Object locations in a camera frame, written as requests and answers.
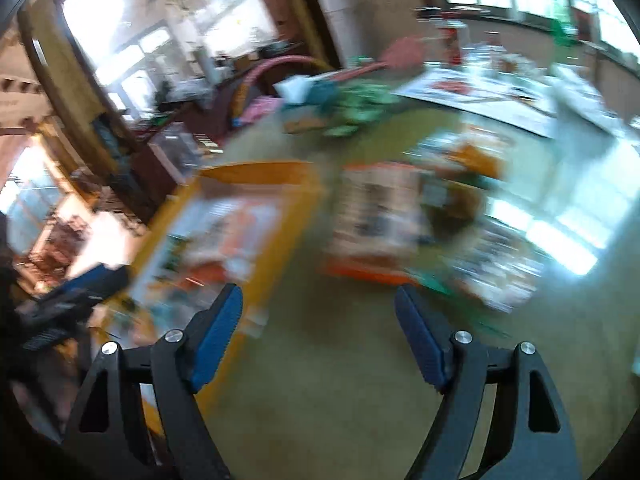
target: window frame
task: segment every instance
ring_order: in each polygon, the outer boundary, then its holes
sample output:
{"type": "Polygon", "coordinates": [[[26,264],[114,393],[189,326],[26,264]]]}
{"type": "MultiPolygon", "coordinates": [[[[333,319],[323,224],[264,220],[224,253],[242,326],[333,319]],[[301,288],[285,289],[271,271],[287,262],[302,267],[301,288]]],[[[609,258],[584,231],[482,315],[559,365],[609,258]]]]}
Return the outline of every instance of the window frame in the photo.
{"type": "MultiPolygon", "coordinates": [[[[121,53],[122,51],[124,51],[125,49],[129,48],[132,45],[137,46],[142,51],[142,53],[144,54],[142,59],[140,59],[137,63],[134,63],[132,66],[127,68],[123,73],[121,73],[119,76],[117,76],[117,78],[115,78],[114,80],[112,80],[108,84],[102,84],[102,83],[99,82],[99,79],[98,79],[97,75],[95,75],[95,72],[100,67],[94,68],[94,77],[95,77],[96,81],[98,82],[98,84],[100,85],[100,87],[102,88],[102,91],[105,93],[105,95],[108,96],[108,94],[110,94],[110,93],[117,94],[120,97],[120,99],[123,102],[123,104],[126,106],[126,109],[129,110],[129,114],[133,117],[134,120],[138,120],[138,119],[142,118],[144,116],[144,112],[139,110],[136,107],[136,105],[134,104],[132,99],[129,97],[129,95],[126,93],[126,91],[122,87],[122,82],[125,79],[129,78],[134,73],[138,72],[139,70],[144,70],[149,75],[153,85],[156,88],[158,88],[160,83],[161,83],[161,79],[160,78],[156,78],[154,73],[153,73],[153,71],[150,69],[150,67],[149,67],[149,59],[150,59],[150,57],[152,56],[152,54],[156,50],[158,50],[159,48],[164,47],[167,44],[171,44],[171,46],[173,48],[180,49],[180,46],[178,45],[178,40],[174,36],[174,33],[171,30],[171,28],[169,27],[169,25],[166,22],[166,20],[160,20],[159,22],[155,23],[151,27],[146,28],[145,30],[143,30],[139,34],[135,35],[133,38],[131,38],[126,43],[123,43],[120,46],[120,48],[118,49],[118,51],[115,52],[114,54],[112,54],[112,56],[117,56],[119,53],[121,53]],[[160,28],[165,28],[167,30],[167,32],[169,33],[169,40],[165,41],[163,44],[161,44],[158,47],[156,47],[156,49],[153,52],[145,52],[144,48],[140,44],[140,41],[143,38],[146,38],[149,34],[153,34],[156,30],[159,30],[160,28]]],[[[185,67],[190,69],[188,62],[186,62],[185,67]]]]}
{"type": "Polygon", "coordinates": [[[51,171],[47,167],[47,164],[46,162],[44,162],[44,160],[42,161],[42,169],[44,170],[44,174],[49,178],[49,180],[53,184],[53,187],[55,187],[58,192],[57,199],[54,201],[50,200],[50,197],[43,192],[42,190],[43,188],[40,187],[39,184],[33,179],[33,176],[30,176],[26,180],[22,180],[20,176],[18,176],[18,174],[15,173],[15,167],[18,164],[18,160],[24,154],[25,150],[34,150],[34,149],[35,149],[34,146],[27,145],[20,152],[20,155],[15,159],[14,167],[12,168],[11,173],[9,174],[9,177],[5,181],[4,185],[0,188],[0,192],[1,192],[2,190],[4,190],[4,188],[7,186],[9,182],[13,182],[15,185],[18,186],[18,193],[15,195],[13,201],[9,204],[9,206],[6,209],[6,212],[4,213],[6,215],[7,221],[12,222],[12,232],[10,234],[7,233],[7,236],[11,239],[15,238],[14,230],[17,230],[18,232],[20,232],[21,235],[23,235],[22,236],[23,238],[31,238],[31,235],[29,234],[28,230],[25,229],[23,225],[16,224],[14,221],[14,213],[18,208],[24,211],[23,217],[27,219],[26,221],[28,221],[31,224],[31,226],[34,226],[38,230],[38,235],[35,238],[33,238],[30,245],[28,245],[25,251],[20,251],[21,254],[29,254],[31,252],[38,238],[42,234],[42,230],[47,224],[47,218],[53,211],[56,211],[60,207],[60,204],[62,204],[63,200],[68,195],[68,192],[64,189],[64,187],[60,186],[59,181],[57,180],[55,175],[51,173],[51,171]],[[39,218],[38,213],[33,211],[33,209],[30,207],[28,202],[24,200],[24,197],[21,197],[21,194],[23,191],[30,191],[30,190],[34,191],[35,194],[39,196],[38,201],[40,203],[44,203],[48,206],[47,212],[42,218],[39,218]]]}
{"type": "MultiPolygon", "coordinates": [[[[490,16],[475,16],[472,19],[480,19],[480,20],[487,20],[487,21],[497,20],[501,22],[508,22],[515,25],[521,25],[524,27],[532,27],[547,33],[550,33],[552,29],[552,20],[550,18],[546,16],[540,16],[538,14],[531,14],[529,12],[518,10],[516,0],[510,0],[511,7],[507,9],[502,7],[485,6],[479,3],[480,0],[476,0],[478,2],[476,4],[459,4],[456,2],[450,2],[449,0],[443,0],[443,1],[444,1],[444,5],[442,5],[442,7],[447,9],[457,5],[474,5],[474,6],[478,6],[483,9],[488,9],[491,11],[490,16]],[[519,14],[518,19],[514,19],[513,17],[514,10],[517,12],[517,14],[519,14]]],[[[576,0],[567,0],[567,1],[568,1],[568,5],[571,8],[577,8],[575,7],[576,0]]],[[[618,17],[611,14],[607,10],[601,8],[597,0],[593,0],[593,1],[594,1],[594,6],[597,9],[596,17],[593,20],[593,36],[594,36],[593,43],[596,43],[603,48],[603,54],[609,60],[612,60],[613,62],[619,65],[622,65],[624,68],[632,72],[634,75],[640,76],[640,52],[637,52],[637,53],[623,52],[620,49],[613,46],[612,44],[607,43],[607,41],[602,39],[602,34],[600,31],[600,13],[602,12],[604,14],[607,14],[617,20],[618,20],[618,17]],[[637,62],[629,64],[626,54],[631,54],[632,56],[636,56],[637,62]]],[[[620,5],[615,0],[612,0],[612,1],[616,5],[620,13],[622,14],[622,17],[625,21],[626,26],[631,30],[632,34],[636,38],[636,41],[640,43],[640,38],[639,38],[640,34],[638,34],[637,28],[634,26],[633,22],[628,19],[624,10],[620,7],[620,5]]]]}

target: plastic bag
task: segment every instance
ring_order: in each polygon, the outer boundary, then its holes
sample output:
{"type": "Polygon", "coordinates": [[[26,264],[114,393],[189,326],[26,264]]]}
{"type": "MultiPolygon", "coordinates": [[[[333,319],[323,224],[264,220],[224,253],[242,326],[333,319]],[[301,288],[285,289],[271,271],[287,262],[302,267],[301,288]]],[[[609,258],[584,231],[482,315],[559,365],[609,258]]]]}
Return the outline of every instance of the plastic bag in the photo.
{"type": "Polygon", "coordinates": [[[198,146],[183,123],[172,123],[149,141],[149,146],[156,154],[162,156],[175,168],[182,177],[177,182],[189,178],[201,164],[198,146]]]}
{"type": "Polygon", "coordinates": [[[276,196],[233,197],[210,209],[209,227],[190,241],[182,266],[192,280],[243,282],[253,269],[266,235],[280,220],[276,196]]]}
{"type": "Polygon", "coordinates": [[[468,124],[462,133],[426,137],[405,155],[419,168],[448,180],[466,172],[500,179],[510,145],[503,136],[468,124]]]}
{"type": "Polygon", "coordinates": [[[452,261],[453,285],[486,306],[511,312],[537,289],[542,255],[522,233],[486,219],[477,243],[452,261]]]}
{"type": "Polygon", "coordinates": [[[328,272],[405,283],[405,263],[423,233],[418,194],[419,172],[413,166],[390,162],[346,168],[328,272]]]}

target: clutter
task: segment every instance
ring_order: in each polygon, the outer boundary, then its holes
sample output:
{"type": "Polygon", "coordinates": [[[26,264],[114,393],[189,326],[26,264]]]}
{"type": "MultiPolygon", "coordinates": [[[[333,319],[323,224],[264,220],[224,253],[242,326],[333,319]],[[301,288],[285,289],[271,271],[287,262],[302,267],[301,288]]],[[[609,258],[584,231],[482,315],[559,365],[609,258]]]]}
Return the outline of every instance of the clutter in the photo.
{"type": "Polygon", "coordinates": [[[507,50],[502,46],[500,32],[487,31],[486,36],[489,67],[491,70],[494,70],[494,72],[499,72],[502,68],[502,60],[507,54],[507,50]]]}
{"type": "Polygon", "coordinates": [[[386,107],[398,101],[388,86],[371,82],[349,82],[339,87],[333,81],[296,76],[292,84],[292,91],[289,83],[284,86],[284,94],[295,104],[280,109],[287,134],[327,128],[327,137],[351,136],[363,124],[379,120],[386,107]]]}
{"type": "Polygon", "coordinates": [[[273,85],[287,105],[302,105],[306,102],[315,79],[308,75],[293,75],[273,85]]]}
{"type": "Polygon", "coordinates": [[[342,175],[327,271],[380,283],[405,283],[421,234],[419,172],[382,162],[342,175]]]}
{"type": "Polygon", "coordinates": [[[363,59],[360,58],[358,63],[361,66],[340,70],[340,72],[336,72],[329,77],[332,81],[343,82],[383,68],[404,70],[414,66],[421,66],[424,62],[425,51],[426,48],[422,38],[417,36],[400,38],[382,53],[379,61],[371,62],[367,58],[367,61],[362,63],[363,59]]]}
{"type": "Polygon", "coordinates": [[[536,291],[542,254],[521,232],[486,218],[476,243],[450,264],[452,285],[485,306],[512,312],[536,291]]]}
{"type": "Polygon", "coordinates": [[[198,145],[183,123],[172,123],[155,134],[148,143],[151,150],[178,184],[182,184],[200,167],[198,145]]]}
{"type": "Polygon", "coordinates": [[[615,137],[627,137],[628,127],[609,110],[600,92],[580,75],[582,67],[553,64],[550,72],[556,76],[553,89],[556,99],[583,119],[615,137]]]}
{"type": "Polygon", "coordinates": [[[415,17],[420,23],[425,46],[424,63],[444,62],[444,45],[440,32],[442,23],[442,10],[439,7],[418,7],[415,9],[415,17]]]}
{"type": "Polygon", "coordinates": [[[242,112],[244,112],[249,91],[255,85],[258,79],[273,67],[287,63],[304,64],[309,66],[310,68],[315,68],[320,72],[327,72],[331,70],[331,67],[328,66],[327,63],[310,56],[279,56],[258,62],[251,70],[249,70],[249,72],[244,77],[244,81],[234,93],[233,102],[231,104],[231,115],[233,123],[239,123],[240,116],[242,115],[242,112]]]}
{"type": "Polygon", "coordinates": [[[206,110],[211,107],[215,94],[215,88],[206,79],[194,78],[174,85],[168,92],[166,101],[171,104],[195,101],[206,110]]]}
{"type": "Polygon", "coordinates": [[[158,338],[209,308],[226,282],[242,285],[249,320],[266,319],[270,287],[319,193],[307,162],[199,170],[154,219],[132,262],[138,272],[126,304],[111,303],[101,328],[124,348],[145,340],[149,327],[158,338]]]}
{"type": "Polygon", "coordinates": [[[283,99],[279,97],[271,97],[261,95],[251,101],[244,113],[240,116],[240,124],[247,126],[248,124],[257,123],[261,118],[271,115],[279,110],[284,104],[283,99]]]}
{"type": "Polygon", "coordinates": [[[437,68],[397,88],[394,94],[472,112],[542,137],[553,137],[555,105],[547,88],[532,85],[529,91],[533,99],[523,102],[513,96],[513,87],[510,81],[437,68]]]}
{"type": "Polygon", "coordinates": [[[462,133],[441,132],[425,138],[407,155],[424,170],[441,178],[472,172],[501,179],[510,143],[504,137],[468,124],[462,133]]]}

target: white wall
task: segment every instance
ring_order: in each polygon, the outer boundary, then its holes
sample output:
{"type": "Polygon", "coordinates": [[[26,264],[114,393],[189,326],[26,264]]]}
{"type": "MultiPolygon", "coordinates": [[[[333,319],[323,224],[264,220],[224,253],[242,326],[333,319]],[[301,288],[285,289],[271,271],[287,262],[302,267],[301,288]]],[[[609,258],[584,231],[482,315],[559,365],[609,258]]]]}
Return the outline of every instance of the white wall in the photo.
{"type": "Polygon", "coordinates": [[[396,38],[417,34],[421,0],[318,0],[342,62],[377,56],[396,38]]]}

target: wall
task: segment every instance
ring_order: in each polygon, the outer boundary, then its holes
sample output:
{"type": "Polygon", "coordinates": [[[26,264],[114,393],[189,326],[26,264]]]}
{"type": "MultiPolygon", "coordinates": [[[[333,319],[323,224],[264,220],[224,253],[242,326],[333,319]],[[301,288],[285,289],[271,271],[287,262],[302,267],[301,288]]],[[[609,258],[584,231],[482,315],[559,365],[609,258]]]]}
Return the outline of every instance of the wall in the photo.
{"type": "Polygon", "coordinates": [[[38,80],[13,25],[0,39],[0,79],[14,81],[0,92],[0,128],[19,128],[31,117],[37,123],[50,113],[49,101],[38,91],[38,80]],[[30,86],[23,89],[22,83],[30,86]]]}
{"type": "Polygon", "coordinates": [[[45,85],[44,77],[49,80],[52,87],[49,97],[53,99],[51,93],[55,92],[65,110],[56,111],[65,121],[69,141],[89,168],[104,177],[116,171],[116,163],[102,145],[91,121],[104,113],[105,108],[78,65],[63,31],[56,26],[57,16],[52,0],[37,0],[20,11],[18,22],[25,42],[33,38],[40,45],[44,56],[44,63],[40,60],[40,82],[45,85]]]}
{"type": "Polygon", "coordinates": [[[344,63],[377,56],[396,38],[417,34],[414,9],[421,0],[318,0],[344,63]]]}
{"type": "MultiPolygon", "coordinates": [[[[342,62],[350,56],[377,56],[396,38],[420,33],[415,7],[423,0],[318,0],[329,23],[342,62]]],[[[549,66],[554,44],[549,34],[532,28],[487,20],[467,20],[471,41],[487,30],[502,33],[510,52],[524,54],[538,66],[549,66]]],[[[613,62],[600,65],[600,91],[623,119],[640,115],[640,80],[613,62]]]]}

